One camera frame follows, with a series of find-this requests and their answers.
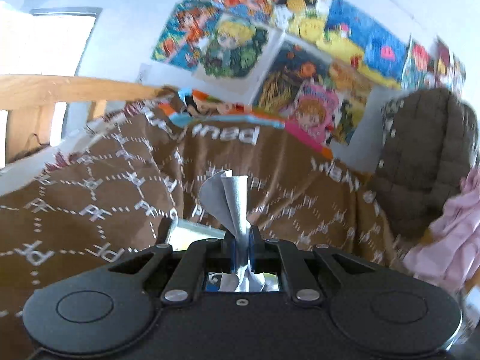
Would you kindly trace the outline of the brown quilted jacket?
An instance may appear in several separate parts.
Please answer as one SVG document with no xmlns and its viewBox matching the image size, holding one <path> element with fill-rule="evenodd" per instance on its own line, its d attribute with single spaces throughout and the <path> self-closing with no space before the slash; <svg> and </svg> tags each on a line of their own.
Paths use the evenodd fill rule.
<svg viewBox="0 0 480 360">
<path fill-rule="evenodd" d="M 369 182 L 395 235 L 422 237 L 479 163 L 475 111 L 446 88 L 422 89 L 382 107 L 383 146 Z"/>
</svg>

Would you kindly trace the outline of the pink crumpled garment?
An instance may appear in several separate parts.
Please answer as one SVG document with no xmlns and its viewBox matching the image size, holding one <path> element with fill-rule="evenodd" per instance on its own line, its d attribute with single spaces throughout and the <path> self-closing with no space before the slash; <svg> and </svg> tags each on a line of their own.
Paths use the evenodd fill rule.
<svg viewBox="0 0 480 360">
<path fill-rule="evenodd" d="M 403 265 L 415 276 L 457 292 L 479 269 L 479 169 L 460 183 L 442 216 L 429 226 L 433 241 L 411 248 Z"/>
</svg>

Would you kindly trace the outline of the pink girl wall painting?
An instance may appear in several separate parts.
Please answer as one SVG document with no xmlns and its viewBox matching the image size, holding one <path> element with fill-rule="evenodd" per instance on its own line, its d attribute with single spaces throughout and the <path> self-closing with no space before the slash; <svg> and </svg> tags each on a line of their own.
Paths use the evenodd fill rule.
<svg viewBox="0 0 480 360">
<path fill-rule="evenodd" d="M 335 114 L 340 101 L 334 91 L 314 82 L 304 82 L 289 108 L 285 130 L 306 145 L 327 146 L 335 129 Z"/>
</svg>

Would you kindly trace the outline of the wooden bed frame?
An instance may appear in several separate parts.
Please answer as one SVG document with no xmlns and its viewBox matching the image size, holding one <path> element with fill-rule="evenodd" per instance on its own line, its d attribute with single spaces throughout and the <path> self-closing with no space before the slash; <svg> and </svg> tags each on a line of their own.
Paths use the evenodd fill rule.
<svg viewBox="0 0 480 360">
<path fill-rule="evenodd" d="M 89 102 L 89 121 L 106 113 L 108 102 L 151 100 L 173 91 L 142 84 L 79 76 L 5 75 L 1 77 L 1 154 L 10 163 L 20 152 L 51 143 L 55 105 Z"/>
</svg>

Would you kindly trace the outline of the blond character wall painting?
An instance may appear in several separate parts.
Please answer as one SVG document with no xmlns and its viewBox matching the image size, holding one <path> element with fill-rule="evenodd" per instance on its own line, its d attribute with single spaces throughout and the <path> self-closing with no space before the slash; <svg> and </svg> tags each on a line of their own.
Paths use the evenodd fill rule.
<svg viewBox="0 0 480 360">
<path fill-rule="evenodd" d="M 262 23 L 223 14 L 201 47 L 193 76 L 240 93 L 260 80 L 280 37 Z"/>
</svg>

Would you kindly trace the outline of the brown patterned blanket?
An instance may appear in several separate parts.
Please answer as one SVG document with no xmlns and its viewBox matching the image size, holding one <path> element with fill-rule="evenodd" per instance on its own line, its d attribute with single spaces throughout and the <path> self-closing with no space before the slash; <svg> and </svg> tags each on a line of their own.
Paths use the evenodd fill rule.
<svg viewBox="0 0 480 360">
<path fill-rule="evenodd" d="M 164 102 L 137 102 L 2 171 L 1 357 L 31 352 L 21 315 L 35 289 L 152 246 L 161 219 L 216 226 L 199 189 L 226 170 L 247 178 L 247 219 L 263 237 L 393 263 L 386 216 L 359 172 L 263 121 L 177 123 Z"/>
</svg>

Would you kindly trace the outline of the dark orange fish painting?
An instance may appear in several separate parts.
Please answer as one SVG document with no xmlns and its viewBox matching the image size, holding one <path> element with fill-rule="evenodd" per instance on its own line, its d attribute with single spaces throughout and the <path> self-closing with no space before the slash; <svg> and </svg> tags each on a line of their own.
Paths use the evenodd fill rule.
<svg viewBox="0 0 480 360">
<path fill-rule="evenodd" d="M 328 68 L 326 61 L 304 47 L 283 41 L 253 104 L 268 113 L 282 113 L 296 99 L 304 81 L 323 81 Z"/>
</svg>

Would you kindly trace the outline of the red hair character painting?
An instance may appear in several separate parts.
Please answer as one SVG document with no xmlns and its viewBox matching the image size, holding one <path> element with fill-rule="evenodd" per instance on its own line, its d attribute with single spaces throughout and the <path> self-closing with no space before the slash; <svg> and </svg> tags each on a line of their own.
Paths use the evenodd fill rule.
<svg viewBox="0 0 480 360">
<path fill-rule="evenodd" d="M 179 2 L 168 17 L 151 60 L 193 72 L 202 55 L 201 43 L 208 40 L 220 17 L 221 11 L 210 2 Z"/>
</svg>

